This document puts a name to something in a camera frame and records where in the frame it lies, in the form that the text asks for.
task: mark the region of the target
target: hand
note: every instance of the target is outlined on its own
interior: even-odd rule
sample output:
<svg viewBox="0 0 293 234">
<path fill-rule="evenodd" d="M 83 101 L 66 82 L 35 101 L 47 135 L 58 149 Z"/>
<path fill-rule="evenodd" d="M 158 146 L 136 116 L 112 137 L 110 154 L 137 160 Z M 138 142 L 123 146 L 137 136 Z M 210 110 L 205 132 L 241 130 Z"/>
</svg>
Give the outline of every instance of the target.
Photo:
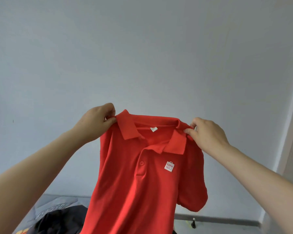
<svg viewBox="0 0 293 234">
<path fill-rule="evenodd" d="M 103 135 L 116 122 L 114 116 L 115 108 L 112 103 L 91 108 L 80 118 L 72 130 L 86 144 Z"/>
<path fill-rule="evenodd" d="M 213 121 L 196 117 L 190 126 L 193 129 L 185 129 L 184 132 L 190 135 L 196 144 L 207 154 L 213 156 L 216 150 L 223 146 L 230 145 L 225 132 Z"/>
</svg>

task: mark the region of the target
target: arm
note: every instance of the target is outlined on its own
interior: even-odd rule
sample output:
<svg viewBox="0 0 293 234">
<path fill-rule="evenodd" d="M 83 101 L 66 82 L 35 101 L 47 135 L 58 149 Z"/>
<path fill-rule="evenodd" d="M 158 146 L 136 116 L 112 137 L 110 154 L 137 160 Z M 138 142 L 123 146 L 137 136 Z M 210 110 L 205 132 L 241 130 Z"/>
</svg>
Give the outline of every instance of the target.
<svg viewBox="0 0 293 234">
<path fill-rule="evenodd" d="M 197 145 L 223 165 L 288 234 L 293 234 L 293 184 L 228 143 L 214 122 L 194 118 L 186 129 Z"/>
<path fill-rule="evenodd" d="M 90 109 L 71 130 L 0 175 L 0 233 L 14 231 L 70 157 L 116 122 L 113 116 L 113 104 Z"/>
</svg>

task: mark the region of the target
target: gray baseboard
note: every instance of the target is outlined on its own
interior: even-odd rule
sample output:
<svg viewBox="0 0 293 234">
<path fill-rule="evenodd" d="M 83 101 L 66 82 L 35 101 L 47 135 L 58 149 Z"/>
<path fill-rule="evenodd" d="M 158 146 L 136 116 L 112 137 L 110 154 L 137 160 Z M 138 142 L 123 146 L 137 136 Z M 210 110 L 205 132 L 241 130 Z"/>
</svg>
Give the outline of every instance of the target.
<svg viewBox="0 0 293 234">
<path fill-rule="evenodd" d="M 206 217 L 206 216 L 196 216 L 188 214 L 175 214 L 175 219 L 177 220 L 187 220 L 192 221 L 195 218 L 195 221 L 198 222 L 212 222 L 212 223 L 223 223 L 223 224 L 235 224 L 242 226 L 252 226 L 260 227 L 259 221 L 245 220 L 245 219 L 234 219 L 234 218 L 220 218 L 220 217 Z"/>
</svg>

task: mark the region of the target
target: mattress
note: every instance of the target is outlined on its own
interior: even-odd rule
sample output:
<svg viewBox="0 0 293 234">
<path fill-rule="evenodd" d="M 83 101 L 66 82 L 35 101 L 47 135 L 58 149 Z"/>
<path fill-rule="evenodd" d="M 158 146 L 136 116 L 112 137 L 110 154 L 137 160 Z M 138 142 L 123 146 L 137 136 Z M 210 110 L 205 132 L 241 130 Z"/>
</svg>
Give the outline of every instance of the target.
<svg viewBox="0 0 293 234">
<path fill-rule="evenodd" d="M 21 231 L 34 225 L 43 216 L 57 209 L 64 209 L 70 206 L 83 205 L 89 207 L 90 197 L 74 197 L 43 194 L 36 204 L 31 208 L 22 222 L 17 226 L 13 233 Z"/>
</svg>

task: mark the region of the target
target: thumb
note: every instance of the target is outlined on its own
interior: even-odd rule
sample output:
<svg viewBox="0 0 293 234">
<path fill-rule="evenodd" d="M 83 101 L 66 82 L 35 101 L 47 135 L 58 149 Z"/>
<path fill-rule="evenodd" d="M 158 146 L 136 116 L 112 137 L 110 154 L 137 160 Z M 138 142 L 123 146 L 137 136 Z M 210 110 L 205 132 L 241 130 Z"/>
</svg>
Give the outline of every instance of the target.
<svg viewBox="0 0 293 234">
<path fill-rule="evenodd" d="M 107 128 L 110 128 L 111 125 L 113 125 L 115 122 L 117 122 L 116 117 L 111 117 L 109 119 L 107 119 L 104 124 L 105 126 L 107 126 Z"/>
<path fill-rule="evenodd" d="M 197 132 L 193 129 L 187 128 L 183 131 L 184 133 L 190 135 L 193 139 L 195 137 L 195 135 L 197 134 Z"/>
</svg>

